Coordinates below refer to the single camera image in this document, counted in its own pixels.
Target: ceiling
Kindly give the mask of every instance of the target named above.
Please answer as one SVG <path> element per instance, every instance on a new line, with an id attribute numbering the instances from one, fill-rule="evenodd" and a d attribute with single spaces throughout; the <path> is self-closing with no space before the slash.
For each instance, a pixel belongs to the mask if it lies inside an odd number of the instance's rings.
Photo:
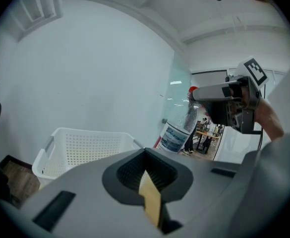
<path id="1" fill-rule="evenodd" d="M 254 0 L 91 0 L 119 9 L 160 35 L 178 53 L 186 44 L 228 31 L 288 31 L 270 5 Z"/>
<path id="2" fill-rule="evenodd" d="M 288 32 L 270 5 L 254 0 L 90 0 L 138 19 L 180 56 L 189 43 L 231 31 Z M 22 36 L 62 16 L 61 0 L 15 0 L 11 17 Z"/>

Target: fluorescent light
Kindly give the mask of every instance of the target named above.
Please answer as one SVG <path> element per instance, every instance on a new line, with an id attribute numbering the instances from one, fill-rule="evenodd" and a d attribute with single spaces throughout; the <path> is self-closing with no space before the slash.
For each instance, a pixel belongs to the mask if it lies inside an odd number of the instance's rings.
<path id="1" fill-rule="evenodd" d="M 182 84 L 181 81 L 173 81 L 173 82 L 170 82 L 170 85 L 174 85 L 174 84 Z"/>

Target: water bottle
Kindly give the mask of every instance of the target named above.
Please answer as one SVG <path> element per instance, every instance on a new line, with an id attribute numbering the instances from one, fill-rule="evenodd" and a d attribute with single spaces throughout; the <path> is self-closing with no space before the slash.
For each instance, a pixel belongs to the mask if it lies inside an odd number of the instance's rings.
<path id="1" fill-rule="evenodd" d="M 198 122 L 201 105 L 190 98 L 191 92 L 195 89 L 197 87 L 190 87 L 188 99 L 175 104 L 155 148 L 173 153 L 178 153 L 182 149 Z"/>

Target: bottle label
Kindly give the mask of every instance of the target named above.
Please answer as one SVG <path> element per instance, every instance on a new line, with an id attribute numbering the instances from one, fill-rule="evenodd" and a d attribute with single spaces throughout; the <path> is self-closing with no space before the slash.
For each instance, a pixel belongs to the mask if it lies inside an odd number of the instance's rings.
<path id="1" fill-rule="evenodd" d="M 167 122 L 154 147 L 178 153 L 189 136 L 186 130 L 176 128 Z"/>

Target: plastic basket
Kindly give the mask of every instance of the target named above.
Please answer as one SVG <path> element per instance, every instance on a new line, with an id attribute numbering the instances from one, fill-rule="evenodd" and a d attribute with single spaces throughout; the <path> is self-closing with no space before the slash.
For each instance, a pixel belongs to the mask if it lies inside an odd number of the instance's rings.
<path id="1" fill-rule="evenodd" d="M 58 128 L 40 150 L 32 172 L 45 186 L 75 166 L 137 148 L 143 146 L 127 133 Z"/>

